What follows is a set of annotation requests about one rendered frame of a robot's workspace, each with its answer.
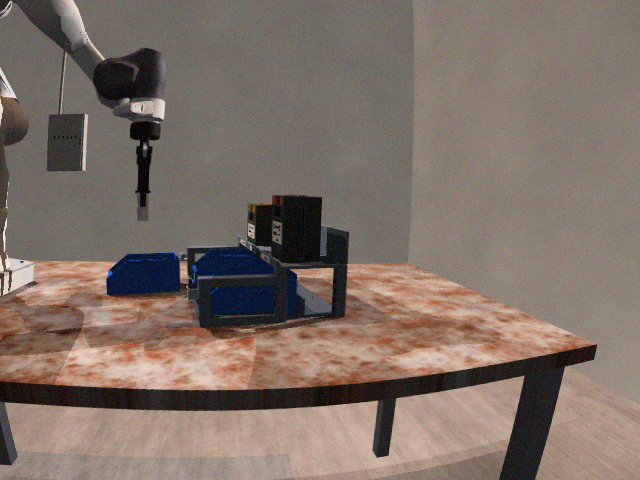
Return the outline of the grey metal shelf frame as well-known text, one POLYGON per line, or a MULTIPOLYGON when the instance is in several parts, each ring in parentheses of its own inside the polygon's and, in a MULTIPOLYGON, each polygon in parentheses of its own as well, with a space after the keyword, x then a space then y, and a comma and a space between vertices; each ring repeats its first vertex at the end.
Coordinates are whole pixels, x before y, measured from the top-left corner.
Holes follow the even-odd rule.
POLYGON ((194 299, 200 327, 252 325, 287 322, 287 318, 298 317, 322 315, 333 315, 335 318, 345 317, 348 249, 349 231, 321 225, 320 262, 283 263, 271 256, 271 246, 255 246, 241 236, 238 236, 238 246, 187 246, 187 252, 180 253, 180 260, 187 261, 187 277, 190 287, 189 289, 186 286, 187 295, 188 300, 194 299), (192 279, 195 254, 204 254, 211 249, 246 248, 274 267, 274 274, 198 276, 198 289, 195 288, 192 279), (334 268, 332 305, 297 282, 296 313, 287 314, 288 269, 315 268, 334 268), (211 315, 210 287, 270 285, 273 285, 273 311, 211 315))

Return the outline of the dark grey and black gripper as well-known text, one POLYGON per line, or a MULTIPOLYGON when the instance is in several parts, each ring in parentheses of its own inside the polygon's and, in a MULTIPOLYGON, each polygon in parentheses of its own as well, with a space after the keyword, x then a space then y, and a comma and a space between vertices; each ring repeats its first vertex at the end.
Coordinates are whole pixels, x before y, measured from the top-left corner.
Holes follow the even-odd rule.
POLYGON ((150 140, 158 140, 160 130, 161 125, 154 122, 134 122, 130 125, 130 138, 140 140, 140 146, 137 146, 136 149, 137 165, 139 165, 139 185, 135 190, 137 193, 137 221, 148 221, 149 165, 153 151, 150 140))

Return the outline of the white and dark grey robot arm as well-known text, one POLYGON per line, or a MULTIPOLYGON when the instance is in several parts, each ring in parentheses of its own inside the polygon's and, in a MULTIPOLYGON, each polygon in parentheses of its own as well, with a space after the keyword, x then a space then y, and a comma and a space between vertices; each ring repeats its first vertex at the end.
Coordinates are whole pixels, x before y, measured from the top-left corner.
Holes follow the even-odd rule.
MULTIPOLYGON (((93 82, 101 104, 113 109, 115 116, 133 123, 164 120, 168 72, 161 52, 140 48, 105 59, 91 43, 73 0, 0 0, 0 20, 9 14, 12 2, 73 58, 93 82)), ((0 68, 0 271, 10 267, 6 253, 9 171, 4 146, 20 142, 28 128, 27 114, 0 68)))

